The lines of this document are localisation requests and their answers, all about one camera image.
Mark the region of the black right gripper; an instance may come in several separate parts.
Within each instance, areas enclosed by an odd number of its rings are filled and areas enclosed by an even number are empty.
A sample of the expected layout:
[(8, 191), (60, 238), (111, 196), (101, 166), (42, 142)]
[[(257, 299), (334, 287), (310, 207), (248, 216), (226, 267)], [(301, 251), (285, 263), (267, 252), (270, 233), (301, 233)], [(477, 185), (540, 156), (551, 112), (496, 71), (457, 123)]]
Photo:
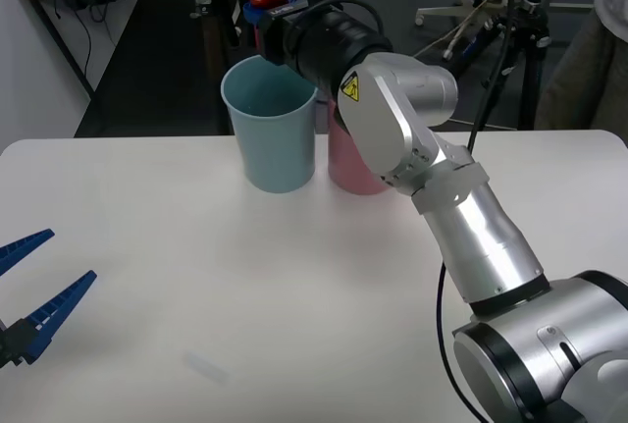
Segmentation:
[(288, 0), (288, 4), (264, 10), (247, 2), (243, 6), (245, 20), (252, 26), (254, 42), (260, 55), (267, 61), (282, 65), (286, 60), (284, 50), (285, 33), (288, 26), (300, 13), (297, 0)]

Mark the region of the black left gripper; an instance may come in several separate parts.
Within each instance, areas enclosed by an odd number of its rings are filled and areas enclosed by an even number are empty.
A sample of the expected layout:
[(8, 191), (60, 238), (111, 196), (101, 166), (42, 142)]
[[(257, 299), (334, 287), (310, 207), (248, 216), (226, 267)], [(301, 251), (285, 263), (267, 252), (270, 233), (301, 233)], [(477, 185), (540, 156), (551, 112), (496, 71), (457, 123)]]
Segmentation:
[[(37, 232), (0, 247), (0, 275), (10, 271), (29, 254), (54, 237), (51, 229)], [(1, 363), (16, 366), (22, 360), (35, 362), (52, 343), (60, 327), (68, 319), (86, 292), (96, 280), (97, 274), (88, 271), (67, 288), (39, 308), (6, 327), (1, 324)]]

